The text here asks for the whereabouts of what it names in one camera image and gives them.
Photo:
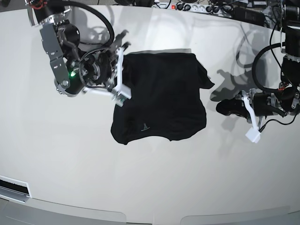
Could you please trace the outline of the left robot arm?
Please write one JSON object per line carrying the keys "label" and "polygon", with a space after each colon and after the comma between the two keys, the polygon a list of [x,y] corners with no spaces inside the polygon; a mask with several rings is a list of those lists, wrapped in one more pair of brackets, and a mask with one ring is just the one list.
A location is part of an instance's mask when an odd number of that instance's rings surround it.
{"label": "left robot arm", "polygon": [[[255,57],[252,64],[252,78],[256,88],[249,92],[240,91],[234,98],[225,99],[216,106],[216,111],[224,116],[231,114],[250,118],[250,113],[243,102],[243,95],[249,100],[250,108],[257,117],[279,115],[285,117],[290,113],[298,114],[300,110],[300,2],[284,0],[280,3],[280,31],[285,33],[279,43],[269,44]],[[281,84],[272,89],[263,86],[258,80],[257,65],[267,52],[280,48],[284,54],[280,69]]]}

